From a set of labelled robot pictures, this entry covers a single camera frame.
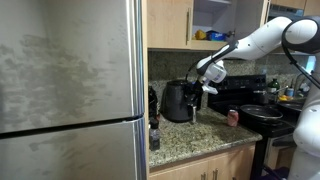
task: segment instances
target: oven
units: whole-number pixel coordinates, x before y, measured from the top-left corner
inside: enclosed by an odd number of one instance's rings
[[[265,75],[228,76],[221,83],[211,83],[210,86],[218,90],[218,94],[208,95],[208,107],[227,115],[230,109],[239,110],[244,104],[262,105],[254,101],[254,91],[266,89]],[[276,105],[263,104],[271,108]],[[251,179],[258,179],[263,175],[263,166],[271,169],[290,167],[295,143],[292,133],[297,117],[283,115],[276,121],[262,122],[239,111],[239,123],[262,135],[263,139],[256,142]]]

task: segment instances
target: upper cabinet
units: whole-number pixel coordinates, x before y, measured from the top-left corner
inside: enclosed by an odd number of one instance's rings
[[[269,0],[148,0],[148,47],[217,50],[225,41],[195,40],[197,30],[243,38],[266,22]]]
[[[320,1],[319,0],[307,0],[306,6],[304,8],[304,15],[305,16],[312,16],[312,15],[320,15]]]
[[[271,0],[271,4],[291,7],[295,9],[304,9],[306,0]]]

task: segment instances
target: black air fryer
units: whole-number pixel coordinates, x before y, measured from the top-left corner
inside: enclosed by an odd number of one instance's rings
[[[163,90],[160,111],[169,121],[182,123],[192,120],[192,106],[187,104],[185,98],[187,88],[188,82],[185,80],[167,82]]]

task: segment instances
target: red can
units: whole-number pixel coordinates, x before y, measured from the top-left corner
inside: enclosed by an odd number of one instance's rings
[[[238,125],[238,120],[239,120],[238,111],[233,110],[233,109],[229,110],[228,116],[227,116],[228,125],[235,127]]]

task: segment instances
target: freezer door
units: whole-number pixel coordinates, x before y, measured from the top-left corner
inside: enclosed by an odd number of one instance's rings
[[[144,180],[143,119],[0,140],[0,179]]]
[[[143,114],[140,0],[0,1],[0,133]]]

